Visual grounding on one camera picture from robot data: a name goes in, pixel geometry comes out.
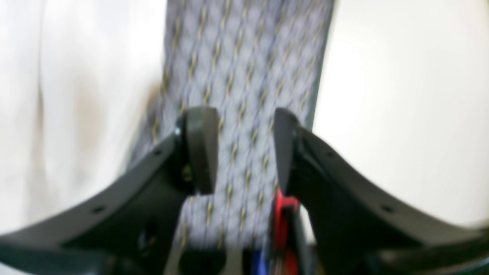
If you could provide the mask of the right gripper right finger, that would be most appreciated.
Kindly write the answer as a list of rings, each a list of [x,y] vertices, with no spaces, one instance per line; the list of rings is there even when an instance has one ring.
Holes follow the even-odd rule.
[[[286,108],[274,115],[279,190],[309,215],[327,275],[487,275],[488,229],[451,225],[371,183]]]

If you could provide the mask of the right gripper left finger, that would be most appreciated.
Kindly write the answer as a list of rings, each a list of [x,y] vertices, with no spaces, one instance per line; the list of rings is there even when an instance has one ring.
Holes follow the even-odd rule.
[[[1,236],[1,263],[35,275],[161,275],[185,200],[212,194],[218,112],[189,108],[173,134],[107,189]]]

